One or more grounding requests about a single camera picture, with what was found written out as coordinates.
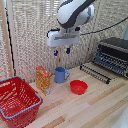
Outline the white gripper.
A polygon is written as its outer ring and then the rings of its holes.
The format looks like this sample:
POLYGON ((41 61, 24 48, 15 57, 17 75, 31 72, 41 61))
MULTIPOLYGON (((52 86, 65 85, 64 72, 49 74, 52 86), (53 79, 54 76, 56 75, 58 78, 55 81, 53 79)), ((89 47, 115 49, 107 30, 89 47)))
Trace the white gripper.
MULTIPOLYGON (((50 30, 47 33, 47 45, 49 47, 58 47, 63 45, 72 45, 79 42, 80 35, 78 32, 61 33, 59 29, 50 30)), ((71 48, 66 49, 66 53, 70 54, 71 48)), ((58 55, 58 50, 54 50, 54 56, 58 55)))

